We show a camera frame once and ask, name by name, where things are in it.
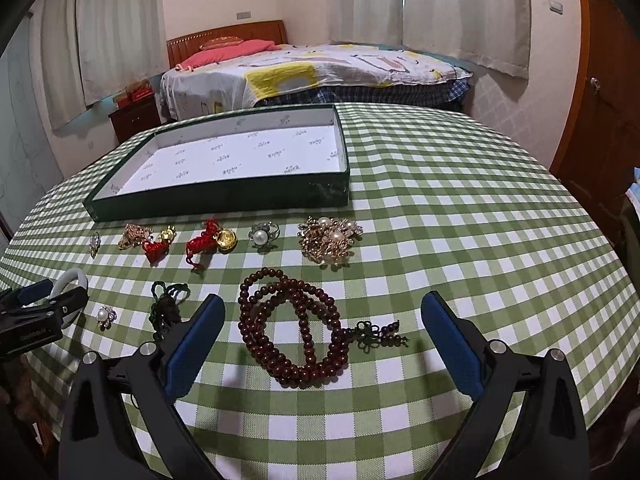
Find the plaid fabric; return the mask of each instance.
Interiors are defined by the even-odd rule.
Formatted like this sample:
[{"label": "plaid fabric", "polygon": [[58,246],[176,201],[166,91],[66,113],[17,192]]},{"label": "plaid fabric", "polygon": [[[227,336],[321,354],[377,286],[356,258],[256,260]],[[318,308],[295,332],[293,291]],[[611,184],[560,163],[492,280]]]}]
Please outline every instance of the plaid fabric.
[{"label": "plaid fabric", "polygon": [[455,79],[437,85],[322,86],[278,95],[258,101],[255,107],[313,103],[378,103],[422,106],[462,111],[469,90],[467,79]]},{"label": "plaid fabric", "polygon": [[[231,254],[214,254],[203,274],[185,263],[184,243],[199,234],[205,216],[142,221],[156,232],[169,220],[178,229],[170,254],[150,268],[140,250],[118,250],[124,223],[96,225],[82,208],[100,177],[146,133],[39,202],[0,260],[2,284],[55,279],[71,266],[82,267],[90,283],[86,313],[63,339],[29,355],[36,396],[56,432],[85,351],[121,356],[152,338],[154,280],[190,284],[185,317],[210,292],[226,302],[218,342],[175,405],[224,478],[422,478],[470,405],[423,329],[420,300],[431,289],[487,338],[515,351],[561,348],[587,423],[604,410],[638,360],[640,303],[607,240],[566,189],[513,141],[464,115],[392,105],[337,109],[351,164],[349,206],[222,215],[240,241]],[[348,267],[321,269],[302,257],[297,225],[308,214],[347,216],[364,227]],[[276,250],[261,255],[247,234],[267,219],[281,225],[282,235]],[[102,247],[92,260],[94,230]],[[349,326],[399,319],[408,347],[369,354],[353,348],[337,381],[282,388],[251,361],[236,323],[239,283],[262,266],[321,285]],[[103,304],[114,306],[118,319],[101,333],[94,315]],[[281,306],[273,318],[268,335],[300,360],[292,308]],[[318,353],[326,351],[328,331],[319,322],[312,331]],[[514,396],[487,466],[504,452],[521,402]],[[128,398],[127,411],[150,464],[164,471]]]}]

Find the dark red prayer beads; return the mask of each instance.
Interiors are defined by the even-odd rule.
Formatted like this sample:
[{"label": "dark red prayer beads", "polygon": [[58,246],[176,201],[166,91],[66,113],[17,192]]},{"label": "dark red prayer beads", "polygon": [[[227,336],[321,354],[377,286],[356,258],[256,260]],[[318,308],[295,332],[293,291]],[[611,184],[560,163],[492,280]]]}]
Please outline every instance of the dark red prayer beads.
[{"label": "dark red prayer beads", "polygon": [[[263,278],[277,278],[279,281],[262,286],[250,296],[249,288]],[[271,298],[261,301],[269,294],[272,294]],[[291,302],[298,316],[306,361],[304,366],[293,364],[264,335],[267,319],[278,305],[286,301]],[[335,376],[347,365],[349,343],[357,338],[358,332],[355,329],[342,328],[340,313],[335,306],[334,298],[321,288],[315,288],[302,280],[290,279],[282,270],[263,267],[242,282],[238,303],[240,305],[238,328],[242,341],[252,356],[280,384],[307,386]],[[316,357],[316,349],[309,329],[309,312],[315,314],[332,331],[327,355],[321,360]],[[399,322],[396,321],[384,327],[383,331],[391,335],[398,328]]]}]

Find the doorknob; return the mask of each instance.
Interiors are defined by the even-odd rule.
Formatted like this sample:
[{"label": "doorknob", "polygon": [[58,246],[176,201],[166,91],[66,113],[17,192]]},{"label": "doorknob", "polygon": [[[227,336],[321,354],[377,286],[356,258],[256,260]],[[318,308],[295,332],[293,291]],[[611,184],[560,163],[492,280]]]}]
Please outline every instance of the doorknob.
[{"label": "doorknob", "polygon": [[600,87],[602,86],[600,84],[600,80],[597,77],[592,77],[591,81],[590,81],[590,85],[593,86],[596,90],[596,95],[598,94],[598,92],[600,91]]}]

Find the wooden nightstand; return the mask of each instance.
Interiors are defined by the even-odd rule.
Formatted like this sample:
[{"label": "wooden nightstand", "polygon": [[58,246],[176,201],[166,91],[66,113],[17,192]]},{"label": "wooden nightstand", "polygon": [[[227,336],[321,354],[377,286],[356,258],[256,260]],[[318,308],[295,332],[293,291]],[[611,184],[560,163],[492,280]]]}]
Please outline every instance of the wooden nightstand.
[{"label": "wooden nightstand", "polygon": [[109,114],[118,142],[122,144],[136,133],[160,126],[160,115],[153,95],[135,101]]}]

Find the light switch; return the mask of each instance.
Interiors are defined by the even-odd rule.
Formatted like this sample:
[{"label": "light switch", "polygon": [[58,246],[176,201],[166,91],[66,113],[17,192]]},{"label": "light switch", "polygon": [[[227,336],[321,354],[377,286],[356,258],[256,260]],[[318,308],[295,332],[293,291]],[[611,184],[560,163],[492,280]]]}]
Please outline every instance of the light switch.
[{"label": "light switch", "polygon": [[560,2],[555,2],[553,0],[550,0],[549,9],[551,9],[552,12],[557,12],[558,14],[562,14],[562,4]]}]

